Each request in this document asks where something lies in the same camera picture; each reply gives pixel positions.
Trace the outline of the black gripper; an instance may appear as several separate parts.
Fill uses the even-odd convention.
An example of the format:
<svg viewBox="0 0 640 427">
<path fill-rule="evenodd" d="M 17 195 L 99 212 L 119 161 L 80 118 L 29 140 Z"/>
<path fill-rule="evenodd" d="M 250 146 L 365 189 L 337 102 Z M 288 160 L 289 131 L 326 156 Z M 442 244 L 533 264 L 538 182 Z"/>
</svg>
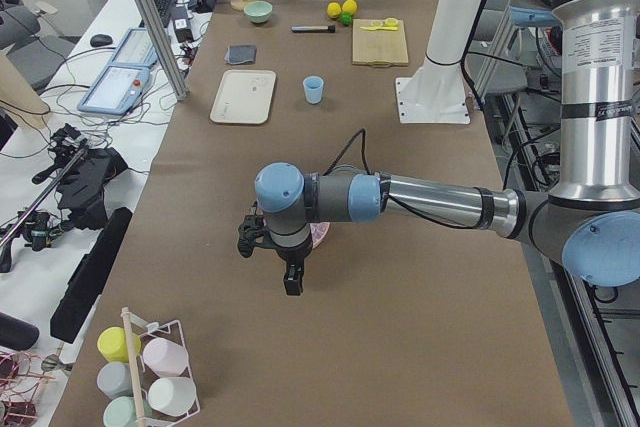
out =
<svg viewBox="0 0 640 427">
<path fill-rule="evenodd" d="M 311 241 L 294 247 L 276 247 L 275 251 L 277 255 L 287 263 L 283 276 L 283 284 L 288 296 L 302 295 L 304 291 L 304 261 L 310 255 L 312 249 L 313 243 Z"/>
</svg>

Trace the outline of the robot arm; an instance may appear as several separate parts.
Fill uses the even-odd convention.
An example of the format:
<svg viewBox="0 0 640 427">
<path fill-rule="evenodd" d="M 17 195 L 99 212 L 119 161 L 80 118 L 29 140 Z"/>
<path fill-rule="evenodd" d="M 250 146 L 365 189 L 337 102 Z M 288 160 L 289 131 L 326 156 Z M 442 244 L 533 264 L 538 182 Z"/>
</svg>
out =
<svg viewBox="0 0 640 427">
<path fill-rule="evenodd" d="M 284 285 L 302 292 L 319 222 L 367 222 L 398 209 L 453 229 L 492 230 L 528 244 L 572 275 L 617 287 L 639 276 L 639 192 L 629 180 L 635 108 L 632 51 L 639 0 L 512 0 L 518 25 L 562 26 L 560 174 L 548 192 L 439 184 L 339 163 L 303 174 L 274 163 L 255 180 L 257 201 L 238 249 L 272 249 Z"/>
</svg>

